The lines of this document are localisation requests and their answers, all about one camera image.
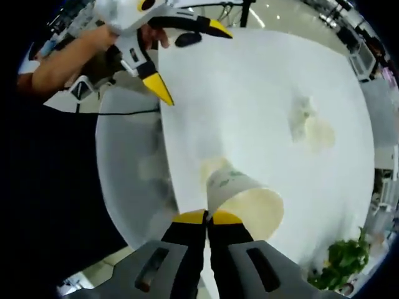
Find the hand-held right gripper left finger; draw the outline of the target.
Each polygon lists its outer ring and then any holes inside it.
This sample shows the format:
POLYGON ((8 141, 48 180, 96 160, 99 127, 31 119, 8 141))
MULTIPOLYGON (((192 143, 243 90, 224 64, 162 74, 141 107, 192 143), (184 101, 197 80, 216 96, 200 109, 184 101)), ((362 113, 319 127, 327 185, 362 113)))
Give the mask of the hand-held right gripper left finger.
POLYGON ((94 298, 194 298, 204 264, 206 210, 180 214, 158 241, 116 264, 94 298))

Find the person's left hand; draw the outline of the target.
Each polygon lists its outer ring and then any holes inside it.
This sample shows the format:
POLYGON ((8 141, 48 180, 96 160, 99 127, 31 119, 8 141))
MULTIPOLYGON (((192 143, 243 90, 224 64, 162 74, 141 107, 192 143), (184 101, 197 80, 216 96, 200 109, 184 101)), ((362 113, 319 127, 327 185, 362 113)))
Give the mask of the person's left hand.
POLYGON ((141 50, 150 50, 154 44, 160 45, 167 49, 170 46, 168 36, 162 28, 152 28, 149 24, 144 24, 137 30, 138 45, 141 50))

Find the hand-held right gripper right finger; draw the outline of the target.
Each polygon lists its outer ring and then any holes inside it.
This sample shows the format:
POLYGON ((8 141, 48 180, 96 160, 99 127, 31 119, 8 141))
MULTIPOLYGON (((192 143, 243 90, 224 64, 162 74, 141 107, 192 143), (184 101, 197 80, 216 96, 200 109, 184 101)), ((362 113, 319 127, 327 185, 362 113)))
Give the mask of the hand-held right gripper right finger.
POLYGON ((315 298, 299 266, 267 242, 255 241, 238 216, 215 212, 208 238, 220 298, 315 298))

